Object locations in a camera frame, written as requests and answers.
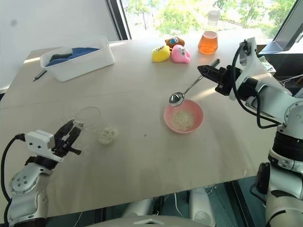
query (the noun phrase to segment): yellow toy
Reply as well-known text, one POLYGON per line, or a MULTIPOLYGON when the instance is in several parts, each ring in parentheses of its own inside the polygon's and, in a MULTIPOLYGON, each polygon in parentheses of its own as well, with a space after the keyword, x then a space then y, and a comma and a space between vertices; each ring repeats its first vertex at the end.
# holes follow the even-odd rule
POLYGON ((166 61, 170 57, 169 46, 159 46, 152 51, 152 61, 166 61))

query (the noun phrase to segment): window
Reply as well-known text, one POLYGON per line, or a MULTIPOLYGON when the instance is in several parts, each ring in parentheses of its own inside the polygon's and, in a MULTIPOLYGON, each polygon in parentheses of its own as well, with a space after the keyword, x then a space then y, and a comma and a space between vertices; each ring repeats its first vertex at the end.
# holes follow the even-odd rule
POLYGON ((107 1, 109 5, 116 5, 119 9, 117 11, 120 15, 116 18, 121 19, 121 26, 118 27, 129 34, 127 38, 132 39, 184 34, 201 35, 201 31, 207 25, 207 13, 210 10, 221 12, 219 31, 249 29, 257 38, 267 43, 273 40, 276 44, 275 49, 279 51, 289 50, 289 46, 303 30, 303 26, 297 25, 302 24, 303 21, 299 13, 303 11, 303 0, 107 1), (276 42, 279 37, 284 42, 282 47, 276 42))

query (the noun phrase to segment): spoon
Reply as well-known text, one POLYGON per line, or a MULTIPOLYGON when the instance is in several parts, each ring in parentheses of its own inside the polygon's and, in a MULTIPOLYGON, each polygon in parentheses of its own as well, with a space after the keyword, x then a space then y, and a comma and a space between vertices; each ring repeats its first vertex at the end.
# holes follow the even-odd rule
MULTIPOLYGON (((212 67, 216 67, 220 63, 220 59, 214 60, 214 62, 211 64, 212 67)), ((203 76, 198 77, 187 89, 184 93, 182 92, 175 92, 169 97, 169 104, 172 106, 178 106, 181 103, 183 103, 185 94, 197 83, 199 82, 203 76)))

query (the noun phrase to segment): orange liquid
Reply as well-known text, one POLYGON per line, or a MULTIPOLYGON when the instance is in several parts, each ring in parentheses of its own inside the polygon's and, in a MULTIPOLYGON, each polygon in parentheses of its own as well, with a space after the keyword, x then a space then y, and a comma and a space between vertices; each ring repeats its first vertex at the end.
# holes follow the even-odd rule
POLYGON ((203 54, 215 53, 218 49, 218 36, 216 32, 206 31, 200 39, 198 49, 203 54))

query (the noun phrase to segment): rice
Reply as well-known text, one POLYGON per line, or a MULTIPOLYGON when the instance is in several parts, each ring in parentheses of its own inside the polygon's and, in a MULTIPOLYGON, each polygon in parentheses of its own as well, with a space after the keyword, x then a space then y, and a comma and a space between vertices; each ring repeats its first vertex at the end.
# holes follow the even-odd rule
POLYGON ((115 142, 117 138, 118 132, 114 128, 104 128, 99 136, 99 143, 102 145, 111 145, 112 143, 115 142))
POLYGON ((194 126, 194 116, 188 110, 178 110, 172 116, 172 125, 179 131, 189 130, 194 126))

